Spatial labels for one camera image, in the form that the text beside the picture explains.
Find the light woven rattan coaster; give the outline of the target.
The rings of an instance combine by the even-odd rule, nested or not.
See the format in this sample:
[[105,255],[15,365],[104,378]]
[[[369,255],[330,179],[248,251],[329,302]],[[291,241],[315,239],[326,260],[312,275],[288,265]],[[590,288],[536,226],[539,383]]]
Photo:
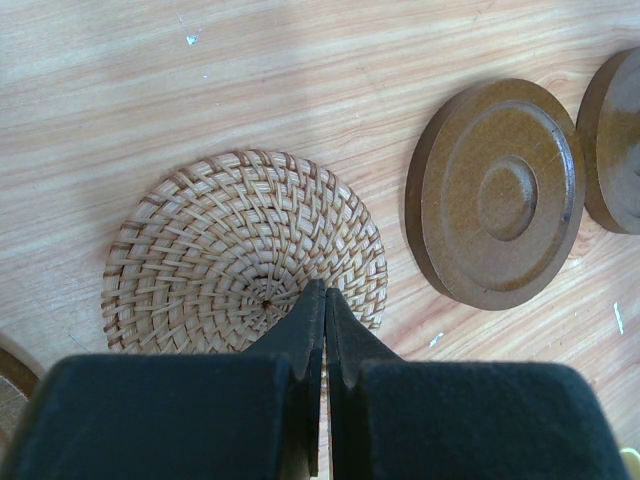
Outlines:
[[309,160],[249,150],[199,160],[146,194],[103,279],[111,349],[231,353],[283,319],[312,280],[377,330],[388,273],[379,230],[349,186]]

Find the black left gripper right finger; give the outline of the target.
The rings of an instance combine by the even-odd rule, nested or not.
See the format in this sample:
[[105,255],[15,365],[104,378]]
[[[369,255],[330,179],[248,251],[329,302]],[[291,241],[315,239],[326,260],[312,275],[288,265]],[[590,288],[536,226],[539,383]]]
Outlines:
[[336,479],[624,479],[600,403],[574,369],[410,362],[326,296]]

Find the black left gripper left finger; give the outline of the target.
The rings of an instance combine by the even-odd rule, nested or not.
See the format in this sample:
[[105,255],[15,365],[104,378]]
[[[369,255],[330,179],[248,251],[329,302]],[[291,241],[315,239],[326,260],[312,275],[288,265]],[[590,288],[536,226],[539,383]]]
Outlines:
[[326,290],[241,353],[78,355],[39,383],[5,479],[308,479],[318,473]]

